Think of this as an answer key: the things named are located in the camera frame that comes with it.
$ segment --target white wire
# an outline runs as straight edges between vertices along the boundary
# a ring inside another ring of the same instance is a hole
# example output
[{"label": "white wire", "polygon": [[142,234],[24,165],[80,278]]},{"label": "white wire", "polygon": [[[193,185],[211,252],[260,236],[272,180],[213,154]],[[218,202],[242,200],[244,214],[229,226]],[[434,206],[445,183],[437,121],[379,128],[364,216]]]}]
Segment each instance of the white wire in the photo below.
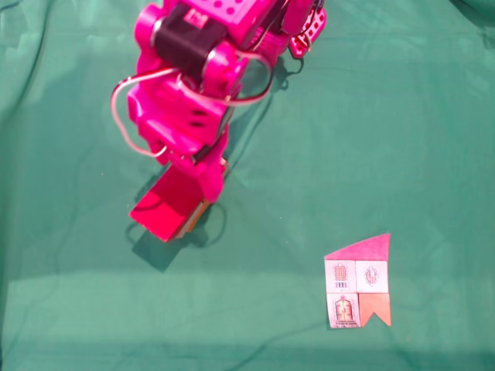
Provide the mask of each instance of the white wire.
[{"label": "white wire", "polygon": [[254,97],[254,98],[244,98],[244,99],[232,99],[231,96],[228,96],[226,98],[216,98],[216,97],[210,97],[208,95],[204,95],[202,93],[197,93],[196,91],[192,90],[190,87],[188,87],[186,84],[183,82],[183,76],[182,74],[178,75],[177,77],[177,84],[179,86],[179,89],[185,94],[188,95],[189,97],[193,97],[195,99],[204,99],[204,100],[209,100],[215,103],[220,103],[220,104],[225,104],[227,106],[231,107],[240,107],[240,106],[249,106],[252,105],[260,100],[265,99],[268,94],[270,93],[271,86],[273,85],[273,67],[271,66],[270,62],[268,59],[266,59],[264,56],[258,53],[249,53],[249,52],[241,52],[240,50],[237,51],[237,54],[240,57],[248,58],[251,60],[259,60],[262,62],[270,72],[270,82],[268,83],[268,86],[265,88],[265,91]]},{"label": "white wire", "polygon": [[122,123],[120,117],[118,116],[118,109],[117,109],[118,95],[120,94],[120,92],[122,92],[123,89],[125,89],[129,85],[133,85],[135,83],[140,83],[140,82],[146,81],[146,80],[156,79],[158,77],[163,77],[163,76],[169,75],[169,74],[177,72],[177,71],[178,70],[175,68],[168,68],[168,69],[157,71],[155,73],[150,73],[149,75],[144,75],[144,76],[140,76],[140,77],[129,77],[127,80],[120,82],[119,85],[117,86],[117,88],[115,89],[114,93],[112,94],[112,97],[111,97],[111,114],[114,117],[115,123],[117,124],[119,130],[121,131],[122,136],[124,137],[128,146],[132,150],[136,151],[137,153],[140,153],[141,155],[145,155],[145,156],[152,157],[152,158],[158,158],[165,153],[165,151],[167,150],[167,146],[164,146],[157,153],[153,153],[153,152],[150,152],[144,148],[139,147],[138,145],[136,145],[132,141],[131,137],[129,137],[129,134],[127,132],[127,129],[125,128],[124,123]]}]

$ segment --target pink paper piece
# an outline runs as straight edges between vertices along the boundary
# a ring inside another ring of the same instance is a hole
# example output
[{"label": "pink paper piece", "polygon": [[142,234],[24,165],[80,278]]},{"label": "pink paper piece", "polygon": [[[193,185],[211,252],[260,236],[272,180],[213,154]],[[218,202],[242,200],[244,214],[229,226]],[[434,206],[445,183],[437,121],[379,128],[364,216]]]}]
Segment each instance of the pink paper piece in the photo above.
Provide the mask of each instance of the pink paper piece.
[{"label": "pink paper piece", "polygon": [[325,256],[328,260],[388,260],[390,234],[373,237]]},{"label": "pink paper piece", "polygon": [[363,327],[373,313],[391,325],[389,247],[390,234],[384,234],[325,256],[326,303],[331,327]]}]

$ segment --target green cloth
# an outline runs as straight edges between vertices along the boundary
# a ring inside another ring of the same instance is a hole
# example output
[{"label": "green cloth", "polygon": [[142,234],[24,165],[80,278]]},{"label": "green cloth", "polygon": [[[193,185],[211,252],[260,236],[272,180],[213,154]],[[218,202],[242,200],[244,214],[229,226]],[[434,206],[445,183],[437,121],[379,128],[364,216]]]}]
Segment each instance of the green cloth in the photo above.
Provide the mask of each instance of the green cloth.
[{"label": "green cloth", "polygon": [[[128,217],[160,167],[109,109],[146,3],[0,13],[4,371],[493,370],[480,26],[448,0],[327,0],[302,72],[285,54],[236,113],[218,204],[164,244]],[[330,329],[323,257],[385,232],[392,327]]]}]

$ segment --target pink robot arm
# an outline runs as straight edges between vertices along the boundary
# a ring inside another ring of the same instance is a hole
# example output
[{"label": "pink robot arm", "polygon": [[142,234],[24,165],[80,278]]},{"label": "pink robot arm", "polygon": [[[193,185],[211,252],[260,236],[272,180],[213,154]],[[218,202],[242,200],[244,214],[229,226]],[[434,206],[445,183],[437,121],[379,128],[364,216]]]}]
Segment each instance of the pink robot arm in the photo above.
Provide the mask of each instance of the pink robot arm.
[{"label": "pink robot arm", "polygon": [[262,99],[271,86],[258,97],[239,98],[249,60],[260,60],[273,77],[288,47],[301,58],[325,25],[319,3],[165,0],[142,11],[135,27],[138,75],[118,86],[112,108],[135,148],[116,114],[116,98],[136,83],[128,93],[129,117],[151,151],[135,149],[170,167],[133,209],[134,220],[169,241],[191,231],[198,213],[217,201],[234,108]]}]

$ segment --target cable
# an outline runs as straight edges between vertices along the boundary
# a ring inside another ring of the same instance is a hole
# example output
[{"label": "cable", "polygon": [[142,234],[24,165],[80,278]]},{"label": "cable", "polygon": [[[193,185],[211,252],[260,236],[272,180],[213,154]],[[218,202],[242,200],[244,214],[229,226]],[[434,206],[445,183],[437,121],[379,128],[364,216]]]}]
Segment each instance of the cable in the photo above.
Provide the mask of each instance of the cable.
[{"label": "cable", "polygon": [[[285,0],[284,5],[280,8],[280,12],[283,12],[285,10],[285,8],[288,5],[288,2],[289,2],[289,0]],[[268,24],[268,26],[266,26],[266,28],[263,31],[263,33],[258,37],[258,40],[255,41],[252,46],[249,46],[245,51],[247,51],[247,52],[254,52],[257,48],[259,48],[259,46],[261,45],[261,43],[265,39],[266,35],[270,31],[270,28],[275,24],[275,22],[277,21],[277,19],[278,19],[278,17],[274,17],[272,19],[272,21]]]},{"label": "cable", "polygon": [[268,95],[268,93],[270,93],[271,86],[273,85],[273,79],[274,79],[273,67],[271,66],[270,62],[268,62],[268,60],[261,54],[243,52],[240,50],[237,51],[237,54],[239,54],[240,57],[245,57],[252,60],[259,60],[267,67],[268,71],[270,72],[270,80],[268,82],[268,85],[259,95],[249,98],[234,98],[234,99],[231,96],[227,96],[225,98],[211,97],[202,93],[198,93],[192,90],[186,84],[184,84],[182,74],[179,74],[177,77],[177,84],[179,85],[179,89],[182,90],[183,93],[185,95],[188,95],[189,97],[193,97],[195,99],[204,99],[204,100],[206,99],[215,103],[226,104],[227,106],[231,106],[231,107],[248,106],[264,99]]},{"label": "cable", "polygon": [[115,123],[117,124],[118,128],[120,129],[122,136],[124,137],[128,146],[132,150],[136,151],[137,153],[140,153],[141,155],[145,155],[145,156],[152,157],[152,158],[158,158],[165,153],[165,151],[167,150],[167,146],[164,146],[159,152],[153,153],[153,152],[147,151],[147,150],[137,146],[132,141],[131,137],[129,137],[127,129],[125,128],[125,125],[122,123],[120,117],[118,116],[118,110],[117,110],[118,95],[120,94],[120,92],[123,89],[125,89],[129,85],[133,85],[135,83],[140,83],[140,82],[146,81],[146,80],[157,79],[159,77],[164,77],[166,75],[169,75],[169,74],[177,72],[177,71],[179,71],[179,70],[176,68],[166,67],[166,68],[162,68],[159,70],[153,70],[153,71],[147,72],[147,73],[141,73],[141,74],[135,75],[133,77],[128,77],[126,80],[121,81],[115,87],[114,92],[111,95],[111,114],[115,120]]},{"label": "cable", "polygon": [[0,8],[0,13],[1,12],[4,12],[5,10],[7,9],[10,9],[10,8],[15,8],[17,5],[20,5],[22,2],[22,0],[17,0],[16,2],[13,2],[12,4],[8,4],[8,5],[4,5]]}]

